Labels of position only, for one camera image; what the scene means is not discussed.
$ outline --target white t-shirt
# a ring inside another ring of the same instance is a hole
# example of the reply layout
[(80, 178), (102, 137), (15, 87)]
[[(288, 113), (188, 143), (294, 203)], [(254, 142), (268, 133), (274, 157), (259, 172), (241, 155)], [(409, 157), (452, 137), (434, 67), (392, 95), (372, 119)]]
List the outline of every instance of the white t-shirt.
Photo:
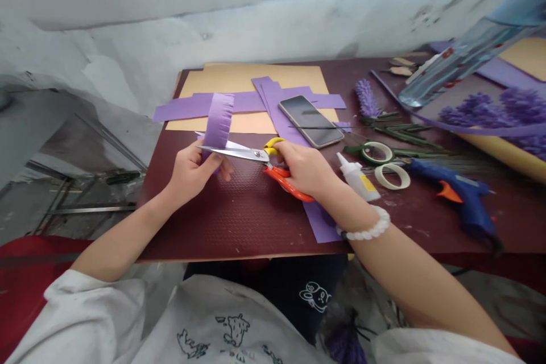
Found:
[[(333, 363), (265, 297), (212, 276), (177, 286), (141, 340), (144, 293), (140, 279), (105, 283), (67, 270), (45, 291), (46, 306), (7, 363)], [(523, 363), (438, 330), (389, 330), (374, 344), (378, 363)]]

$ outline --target cartoon print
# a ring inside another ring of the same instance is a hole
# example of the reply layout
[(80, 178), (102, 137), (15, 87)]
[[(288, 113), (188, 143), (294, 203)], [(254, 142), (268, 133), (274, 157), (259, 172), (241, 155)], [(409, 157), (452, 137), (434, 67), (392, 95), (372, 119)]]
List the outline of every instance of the cartoon print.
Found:
[(224, 341), (234, 347), (240, 347), (243, 336), (250, 327), (250, 323), (243, 319), (243, 314), (237, 317), (216, 317), (216, 321), (229, 327), (229, 333), (224, 334)]
[(177, 334), (176, 339), (178, 340), (178, 345), (182, 349), (182, 352), (188, 356), (188, 359), (202, 357), (206, 354), (206, 350), (210, 345), (203, 343), (195, 345), (195, 341), (188, 338), (188, 332), (186, 329), (182, 330), (182, 334)]
[(229, 354), (230, 357), (235, 358), (242, 364), (245, 364), (245, 358), (249, 358), (251, 361), (256, 361), (254, 353), (248, 350), (236, 348), (234, 350), (220, 350), (220, 353)]
[(305, 290), (300, 291), (300, 297), (311, 307), (320, 313), (324, 313), (328, 300), (332, 297), (326, 289), (323, 289), (315, 282), (309, 282), (305, 285)]
[(280, 358), (275, 357), (275, 354), (267, 347), (267, 345), (264, 344), (262, 348), (263, 352), (271, 357), (273, 364), (283, 364), (283, 361)]

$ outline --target peeling wall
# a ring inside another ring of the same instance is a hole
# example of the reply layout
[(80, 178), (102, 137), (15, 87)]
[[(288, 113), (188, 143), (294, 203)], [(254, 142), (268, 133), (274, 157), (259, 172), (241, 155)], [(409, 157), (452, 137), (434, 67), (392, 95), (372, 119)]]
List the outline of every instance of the peeling wall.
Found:
[[(160, 131), (150, 118), (156, 105), (171, 98), (184, 68), (211, 61), (396, 55), (461, 35), (500, 1), (268, 0), (64, 31), (41, 30), (0, 7), (0, 85), (70, 90), (90, 102), (97, 118), (147, 163)], [(105, 167), (133, 169), (103, 146)], [(74, 158), (59, 157), (78, 166)]]

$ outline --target maroon table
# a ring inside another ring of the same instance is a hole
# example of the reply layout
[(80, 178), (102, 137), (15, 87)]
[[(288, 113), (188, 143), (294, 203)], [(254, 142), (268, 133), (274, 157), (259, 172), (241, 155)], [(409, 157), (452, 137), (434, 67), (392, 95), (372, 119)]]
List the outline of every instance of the maroon table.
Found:
[[(363, 77), (370, 80), (380, 106), (388, 111), (400, 110), (369, 74), (372, 69), (379, 72), (388, 68), (388, 59), (315, 61), (294, 65), (321, 67), (329, 91), (342, 95), (347, 103), (346, 110), (337, 110), (340, 121), (356, 124), (353, 116), (358, 113), (358, 102), (353, 88), (356, 81)], [(175, 98), (180, 94), (187, 75), (188, 70), (181, 72)], [(396, 92), (404, 86), (403, 78), (388, 73), (381, 76)], [(460, 86), (473, 92), (497, 88), (479, 76), (467, 78)], [(389, 146), (406, 146), (387, 136), (372, 135), (368, 129), (358, 130), (357, 133), (381, 140)], [(441, 130), (423, 134), (455, 152), (475, 150), (463, 140)], [(249, 147), (261, 147), (273, 136), (231, 134), (230, 139)], [(171, 177), (176, 153), (195, 138), (193, 132), (167, 131), (163, 127), (144, 181), (139, 206), (165, 187)], [(350, 138), (346, 138), (345, 142), (355, 144)], [(344, 145), (341, 142), (321, 150), (340, 177), (336, 152), (341, 151)], [(236, 173), (233, 181), (225, 183), (212, 177), (202, 194), (169, 219), (145, 249), (141, 260), (242, 259), (349, 251), (343, 242), (316, 243), (301, 203), (282, 191), (276, 182), (263, 176), (261, 167), (237, 160), (234, 165)], [(479, 178), (497, 193), (483, 198), (483, 204), (497, 219), (497, 231), (505, 251), (529, 255), (546, 253), (544, 188), (518, 180), (493, 179), (487, 175)], [(439, 184), (413, 178), (409, 188), (389, 191), (383, 189), (374, 176), (370, 179), (382, 194), (375, 203), (384, 207), (393, 223), (430, 254), (441, 260), (449, 259), (452, 254), (489, 257), (487, 244), (466, 236), (459, 228), (458, 214), (449, 201), (436, 196), (441, 191)]]

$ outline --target orange glue gun trigger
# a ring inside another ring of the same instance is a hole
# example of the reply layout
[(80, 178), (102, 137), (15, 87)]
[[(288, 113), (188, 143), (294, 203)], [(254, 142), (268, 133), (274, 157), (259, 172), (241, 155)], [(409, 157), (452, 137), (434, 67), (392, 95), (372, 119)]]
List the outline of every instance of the orange glue gun trigger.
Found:
[(443, 185), (444, 189), (442, 189), (438, 196), (443, 196), (446, 199), (449, 199), (450, 201), (456, 203), (462, 203), (462, 199), (457, 194), (457, 192), (453, 190), (450, 184), (448, 184), (446, 181), (440, 181), (440, 183)]

